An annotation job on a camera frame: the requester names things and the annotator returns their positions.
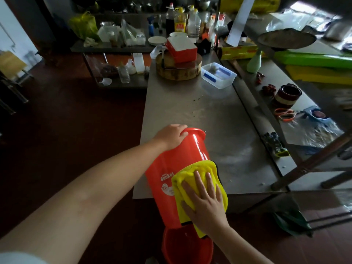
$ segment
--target metal table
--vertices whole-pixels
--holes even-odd
[[[202,65],[211,62],[219,63],[214,51],[203,56]],[[229,196],[263,193],[264,198],[273,193],[270,184],[278,174],[232,86],[219,90],[200,76],[180,82],[166,80],[156,74],[153,61],[140,143],[171,123],[206,131],[207,150]],[[145,176],[134,186],[133,198],[152,198]]]

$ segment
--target green bottle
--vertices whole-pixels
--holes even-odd
[[[262,65],[262,51],[258,50],[256,54],[249,60],[247,71],[249,73],[257,73]]]

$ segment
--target white plate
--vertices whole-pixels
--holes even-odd
[[[165,37],[162,36],[154,36],[154,37],[150,37],[148,39],[148,43],[150,44],[165,44],[168,40]]]
[[[150,44],[150,45],[158,46],[158,45],[165,45],[165,44]]]

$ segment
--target spray bottle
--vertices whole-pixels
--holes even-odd
[[[153,37],[154,36],[154,26],[153,26],[154,16],[148,17],[147,20],[148,20],[149,37]]]

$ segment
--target hand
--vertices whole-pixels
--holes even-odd
[[[214,236],[220,229],[227,227],[230,228],[223,208],[222,194],[218,185],[216,185],[215,191],[210,173],[206,173],[208,191],[205,189],[198,171],[194,172],[194,177],[200,196],[196,194],[186,181],[182,182],[182,186],[192,200],[195,206],[195,211],[193,211],[184,201],[181,205],[191,221],[202,232],[214,239]]]
[[[188,132],[180,133],[187,128],[187,125],[171,124],[161,129],[153,138],[154,141],[161,142],[165,146],[165,151],[179,146]]]

